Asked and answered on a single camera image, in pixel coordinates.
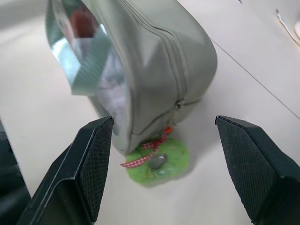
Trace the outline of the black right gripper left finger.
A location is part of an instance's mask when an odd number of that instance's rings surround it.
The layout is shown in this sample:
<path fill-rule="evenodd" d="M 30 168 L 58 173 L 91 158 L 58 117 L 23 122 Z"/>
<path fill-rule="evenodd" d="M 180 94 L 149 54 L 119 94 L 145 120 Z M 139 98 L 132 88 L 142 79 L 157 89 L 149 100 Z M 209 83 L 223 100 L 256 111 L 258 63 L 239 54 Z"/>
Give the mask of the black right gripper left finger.
<path fill-rule="evenodd" d="M 19 225 L 93 225 L 98 218 L 114 120 L 82 127 L 54 160 L 18 220 Z"/>

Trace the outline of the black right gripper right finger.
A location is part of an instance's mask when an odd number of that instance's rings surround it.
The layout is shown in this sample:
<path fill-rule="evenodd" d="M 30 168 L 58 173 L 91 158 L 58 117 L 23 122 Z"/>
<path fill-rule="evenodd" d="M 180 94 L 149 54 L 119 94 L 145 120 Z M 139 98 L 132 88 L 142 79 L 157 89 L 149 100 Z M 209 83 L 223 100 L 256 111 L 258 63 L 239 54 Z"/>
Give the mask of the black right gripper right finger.
<path fill-rule="evenodd" d="M 244 120 L 217 116 L 228 172 L 255 225 L 300 223 L 300 167 L 265 131 Z"/>

